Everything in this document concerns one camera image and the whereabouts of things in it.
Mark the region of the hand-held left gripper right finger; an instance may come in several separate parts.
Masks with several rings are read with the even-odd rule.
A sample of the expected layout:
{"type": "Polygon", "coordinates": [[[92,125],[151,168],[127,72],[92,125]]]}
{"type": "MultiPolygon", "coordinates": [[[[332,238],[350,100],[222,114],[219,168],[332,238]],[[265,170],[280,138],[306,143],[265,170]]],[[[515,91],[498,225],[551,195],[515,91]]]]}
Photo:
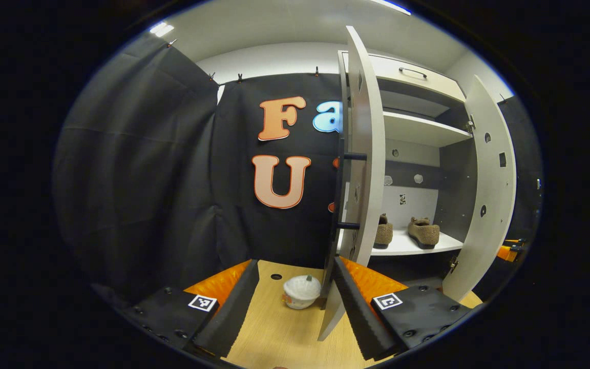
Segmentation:
{"type": "Polygon", "coordinates": [[[462,323],[471,308],[426,284],[404,285],[344,257],[332,277],[364,359],[414,350],[462,323]]]}

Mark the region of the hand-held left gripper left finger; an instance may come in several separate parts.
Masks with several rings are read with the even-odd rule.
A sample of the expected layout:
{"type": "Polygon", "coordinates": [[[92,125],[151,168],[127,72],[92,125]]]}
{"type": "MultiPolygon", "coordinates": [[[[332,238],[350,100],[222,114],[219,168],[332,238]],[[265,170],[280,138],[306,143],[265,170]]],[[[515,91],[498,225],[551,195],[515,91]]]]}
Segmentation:
{"type": "Polygon", "coordinates": [[[176,350],[220,359],[239,336],[259,280],[258,260],[249,259],[189,288],[163,287],[121,312],[176,350]]]}

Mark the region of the white cabinet door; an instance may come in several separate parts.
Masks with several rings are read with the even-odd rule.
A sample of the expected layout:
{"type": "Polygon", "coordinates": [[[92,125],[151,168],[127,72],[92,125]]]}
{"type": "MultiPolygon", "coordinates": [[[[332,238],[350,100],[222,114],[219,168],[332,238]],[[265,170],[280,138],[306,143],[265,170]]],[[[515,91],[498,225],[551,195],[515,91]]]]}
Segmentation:
{"type": "Polygon", "coordinates": [[[510,228],[517,191],[517,169],[510,131],[496,101],[473,75],[465,108],[473,122],[477,187],[471,224],[457,255],[457,266],[443,280],[446,296],[460,302],[489,270],[510,228]]]}
{"type": "MultiPolygon", "coordinates": [[[[366,266],[382,212],[383,179],[386,170],[383,144],[386,142],[386,130],[380,89],[375,81],[368,51],[356,28],[347,26],[346,31],[347,51],[338,54],[342,92],[338,144],[340,138],[351,136],[353,150],[366,154],[367,159],[347,161],[351,164],[351,175],[349,184],[346,185],[347,208],[343,215],[345,220],[356,220],[359,229],[354,232],[340,231],[340,236],[342,251],[347,252],[355,245],[359,254],[354,262],[366,266]]],[[[318,341],[325,341],[345,313],[340,293],[331,279],[318,341]]]]}

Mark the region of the brown fuzzy shoe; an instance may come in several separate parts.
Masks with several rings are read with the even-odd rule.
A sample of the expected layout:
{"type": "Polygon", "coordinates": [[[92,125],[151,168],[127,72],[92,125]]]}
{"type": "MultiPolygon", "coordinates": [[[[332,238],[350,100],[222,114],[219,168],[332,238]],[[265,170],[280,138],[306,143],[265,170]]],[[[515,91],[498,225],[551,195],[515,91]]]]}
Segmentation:
{"type": "Polygon", "coordinates": [[[378,220],[377,232],[374,239],[374,249],[387,249],[393,238],[393,224],[387,219],[387,214],[382,213],[378,220]]]}
{"type": "Polygon", "coordinates": [[[439,242],[440,227],[431,224],[431,220],[427,217],[421,219],[411,217],[407,233],[420,249],[434,249],[439,242]]]}

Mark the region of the white shoe cabinet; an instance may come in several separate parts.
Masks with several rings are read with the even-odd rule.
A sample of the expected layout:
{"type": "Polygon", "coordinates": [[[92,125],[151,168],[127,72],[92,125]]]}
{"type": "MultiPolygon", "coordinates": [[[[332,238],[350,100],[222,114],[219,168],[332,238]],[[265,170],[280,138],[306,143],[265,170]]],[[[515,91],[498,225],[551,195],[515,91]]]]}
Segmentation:
{"type": "Polygon", "coordinates": [[[371,267],[402,283],[441,289],[468,234],[477,187],[473,135],[459,127],[464,104],[435,102],[380,90],[385,127],[382,212],[393,224],[387,249],[374,249],[371,267]],[[420,249],[411,217],[440,227],[434,249],[420,249]]]}

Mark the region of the white cabinet drawer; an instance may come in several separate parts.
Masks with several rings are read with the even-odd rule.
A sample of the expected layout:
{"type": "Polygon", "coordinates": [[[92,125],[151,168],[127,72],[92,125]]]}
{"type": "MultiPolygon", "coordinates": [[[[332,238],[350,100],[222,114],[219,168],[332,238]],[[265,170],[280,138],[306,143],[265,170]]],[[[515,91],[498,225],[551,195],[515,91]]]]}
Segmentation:
{"type": "Polygon", "coordinates": [[[407,94],[445,107],[463,105],[466,101],[466,96],[458,82],[442,73],[384,55],[370,53],[368,58],[374,69],[375,81],[381,91],[407,94]],[[401,75],[398,72],[400,67],[425,72],[428,79],[424,81],[401,75]]]}

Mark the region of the white lidded cup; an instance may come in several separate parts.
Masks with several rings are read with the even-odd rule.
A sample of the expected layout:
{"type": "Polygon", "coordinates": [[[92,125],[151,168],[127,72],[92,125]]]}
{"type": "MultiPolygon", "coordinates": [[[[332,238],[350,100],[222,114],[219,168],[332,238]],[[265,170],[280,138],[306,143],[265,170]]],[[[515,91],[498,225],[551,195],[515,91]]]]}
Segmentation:
{"type": "Polygon", "coordinates": [[[291,309],[306,309],[320,296],[322,285],[313,275],[294,276],[283,284],[282,301],[291,309]]]}

